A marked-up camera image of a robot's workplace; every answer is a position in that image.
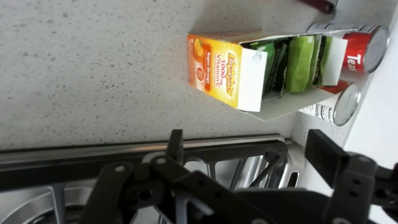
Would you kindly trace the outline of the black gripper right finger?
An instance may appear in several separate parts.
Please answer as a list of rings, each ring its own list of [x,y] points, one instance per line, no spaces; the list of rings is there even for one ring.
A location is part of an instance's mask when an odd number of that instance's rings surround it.
[[[320,130],[308,131],[305,157],[331,188],[338,182],[349,160],[349,156]]]

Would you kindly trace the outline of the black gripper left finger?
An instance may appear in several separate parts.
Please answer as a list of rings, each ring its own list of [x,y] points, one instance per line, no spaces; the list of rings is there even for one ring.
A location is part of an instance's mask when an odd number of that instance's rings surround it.
[[[178,163],[184,161],[183,131],[173,130],[167,146],[167,156]]]

